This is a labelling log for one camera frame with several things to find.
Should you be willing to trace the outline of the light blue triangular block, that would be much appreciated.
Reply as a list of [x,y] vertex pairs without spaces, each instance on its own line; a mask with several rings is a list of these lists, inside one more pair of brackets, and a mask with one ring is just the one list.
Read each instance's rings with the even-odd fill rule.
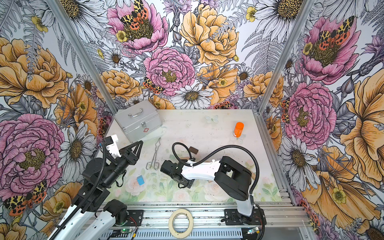
[[137,182],[138,182],[139,186],[142,186],[145,184],[145,181],[144,181],[144,178],[142,175],[137,177]]

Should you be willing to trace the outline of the aluminium frame rail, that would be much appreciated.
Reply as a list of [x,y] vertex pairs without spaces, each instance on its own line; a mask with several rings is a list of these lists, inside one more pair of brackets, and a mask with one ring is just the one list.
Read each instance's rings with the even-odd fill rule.
[[104,233],[109,229],[197,229],[197,228],[303,228],[310,227],[304,207],[287,203],[252,206],[250,216],[242,215],[237,203],[135,203],[112,200],[93,210],[69,207],[59,223],[62,235],[81,230]]

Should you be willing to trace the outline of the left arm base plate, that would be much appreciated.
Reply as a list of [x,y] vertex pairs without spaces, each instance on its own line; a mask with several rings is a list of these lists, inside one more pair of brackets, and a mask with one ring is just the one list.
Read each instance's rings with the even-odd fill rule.
[[144,218],[143,210],[125,210],[122,213],[121,224],[122,227],[140,227]]

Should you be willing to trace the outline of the green circuit board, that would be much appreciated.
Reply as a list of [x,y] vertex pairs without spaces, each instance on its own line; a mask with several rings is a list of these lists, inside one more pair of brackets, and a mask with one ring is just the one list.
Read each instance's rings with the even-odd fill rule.
[[260,233],[259,227],[254,227],[247,231],[247,235],[259,234],[259,233]]
[[120,229],[120,230],[114,230],[111,233],[112,238],[127,238],[127,237],[133,237],[136,234],[136,230],[133,229]]

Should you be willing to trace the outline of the metal tongs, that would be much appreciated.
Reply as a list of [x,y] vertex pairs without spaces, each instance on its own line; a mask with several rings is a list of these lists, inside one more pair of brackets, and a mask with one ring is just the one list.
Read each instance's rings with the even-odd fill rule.
[[152,160],[147,162],[146,170],[153,169],[153,170],[157,171],[159,169],[160,163],[157,160],[157,155],[158,155],[158,151],[159,151],[160,146],[161,146],[161,138],[159,138],[155,144],[155,152],[153,154]]

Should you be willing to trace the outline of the orange plastic bottle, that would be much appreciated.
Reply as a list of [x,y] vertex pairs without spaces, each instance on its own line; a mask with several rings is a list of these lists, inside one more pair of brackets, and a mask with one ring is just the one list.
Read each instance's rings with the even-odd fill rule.
[[234,128],[234,136],[239,138],[242,135],[244,129],[244,124],[242,122],[237,122]]

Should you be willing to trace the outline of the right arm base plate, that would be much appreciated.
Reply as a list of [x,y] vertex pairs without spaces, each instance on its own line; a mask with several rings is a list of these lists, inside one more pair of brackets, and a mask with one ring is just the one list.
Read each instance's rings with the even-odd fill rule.
[[227,226],[237,226],[237,225],[266,225],[267,220],[262,209],[253,209],[253,212],[250,217],[241,215],[236,209],[225,209],[225,217],[222,219],[222,222],[225,222]]

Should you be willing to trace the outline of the silver metal case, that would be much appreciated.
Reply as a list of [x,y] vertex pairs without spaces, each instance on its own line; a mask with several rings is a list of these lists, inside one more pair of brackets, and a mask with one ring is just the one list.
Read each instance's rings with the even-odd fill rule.
[[118,110],[114,118],[131,143],[141,140],[163,124],[157,108],[149,101]]

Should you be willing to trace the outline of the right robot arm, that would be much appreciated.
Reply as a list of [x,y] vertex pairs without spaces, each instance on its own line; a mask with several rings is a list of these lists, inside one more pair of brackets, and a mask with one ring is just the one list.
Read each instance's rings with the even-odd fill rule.
[[237,204],[234,214],[226,214],[227,225],[251,225],[255,221],[253,213],[256,206],[252,192],[260,177],[257,160],[254,160],[254,164],[256,172],[253,174],[251,170],[228,156],[197,166],[191,161],[173,163],[166,160],[160,171],[177,182],[181,188],[191,188],[195,180],[215,182]]

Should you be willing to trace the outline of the right green circuit board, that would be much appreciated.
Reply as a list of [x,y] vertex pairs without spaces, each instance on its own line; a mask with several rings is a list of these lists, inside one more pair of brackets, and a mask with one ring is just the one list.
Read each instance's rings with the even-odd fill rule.
[[259,233],[260,233],[259,227],[254,227],[247,231],[247,235],[259,234]]

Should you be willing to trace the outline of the dark brown block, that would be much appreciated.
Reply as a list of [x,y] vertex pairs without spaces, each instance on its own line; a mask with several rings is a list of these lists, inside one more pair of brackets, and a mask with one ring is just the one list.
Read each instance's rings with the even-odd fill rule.
[[196,149],[196,148],[194,148],[194,147],[189,147],[189,151],[190,151],[192,154],[194,154],[194,155],[197,155],[198,152],[199,152],[199,150]]

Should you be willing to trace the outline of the masking tape roll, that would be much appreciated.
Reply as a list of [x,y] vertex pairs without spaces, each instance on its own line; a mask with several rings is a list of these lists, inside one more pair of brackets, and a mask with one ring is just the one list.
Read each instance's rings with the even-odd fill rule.
[[192,213],[186,209],[174,211],[169,218],[168,228],[171,235],[178,240],[189,237],[194,228]]

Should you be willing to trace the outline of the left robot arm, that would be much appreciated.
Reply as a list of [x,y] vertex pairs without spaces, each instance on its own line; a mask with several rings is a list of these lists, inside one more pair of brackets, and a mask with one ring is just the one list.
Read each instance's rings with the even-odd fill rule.
[[140,158],[143,141],[119,149],[116,135],[104,138],[100,144],[103,156],[91,160],[83,176],[83,186],[72,200],[66,214],[49,236],[50,240],[97,240],[114,225],[132,221],[126,204],[113,199],[104,205],[109,188],[124,177],[128,166],[134,166]]

